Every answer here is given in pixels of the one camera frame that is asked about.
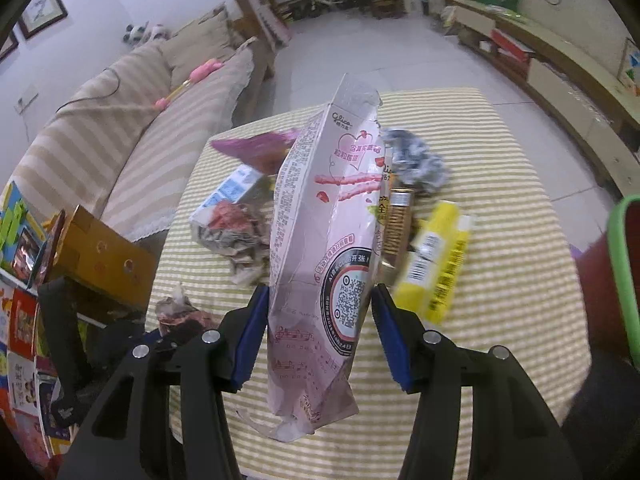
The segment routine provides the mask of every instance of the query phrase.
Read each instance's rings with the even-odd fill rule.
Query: pink snack box
[[[379,103],[375,89],[346,75],[278,174],[268,402],[283,422],[268,428],[240,414],[276,440],[290,442],[358,413],[347,378],[369,303],[369,269],[382,245],[378,200],[388,192]]]

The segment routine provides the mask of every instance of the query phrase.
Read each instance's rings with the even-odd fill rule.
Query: sofa cushion
[[[171,90],[185,82],[193,69],[209,59],[230,59],[235,52],[232,43],[224,5],[181,28],[161,47],[172,69]]]
[[[169,228],[207,139],[231,128],[253,69],[252,50],[241,46],[153,121],[113,188],[102,215],[105,224],[131,241]]]
[[[12,175],[34,216],[50,218],[61,208],[71,213],[81,204],[100,217],[129,155],[158,115],[154,103],[167,95],[170,77],[151,42],[80,87],[69,101],[81,101],[57,111]]]

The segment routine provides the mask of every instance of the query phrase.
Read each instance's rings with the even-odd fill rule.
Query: heart graphic
[[[360,163],[366,153],[366,147],[373,143],[373,136],[365,130],[360,132],[358,137],[351,134],[344,134],[338,140],[338,149],[334,155],[347,160],[350,166],[356,170],[360,169]]]

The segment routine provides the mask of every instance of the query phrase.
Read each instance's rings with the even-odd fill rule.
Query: blue gripper pad
[[[376,322],[376,328],[378,329],[382,348],[385,351],[386,362],[391,370],[391,376],[396,383],[400,384],[402,390],[407,392],[414,382],[410,369],[410,352],[402,336],[400,326],[396,323],[396,318],[392,314],[392,309],[399,314],[404,314],[405,312],[398,311],[388,292],[386,292],[386,288],[382,291],[380,286],[376,286],[371,293],[373,319]],[[412,312],[407,312],[407,314],[415,316]]]
[[[236,346],[234,371],[231,374],[231,382],[237,389],[240,389],[251,377],[255,358],[260,350],[264,329],[267,327],[269,287],[259,285],[255,289],[248,307],[251,312]]]

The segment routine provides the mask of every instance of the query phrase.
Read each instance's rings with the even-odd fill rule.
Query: black circular label
[[[346,249],[332,261],[322,282],[322,323],[329,341],[341,355],[350,355],[356,341],[358,308],[370,258],[370,249]]]

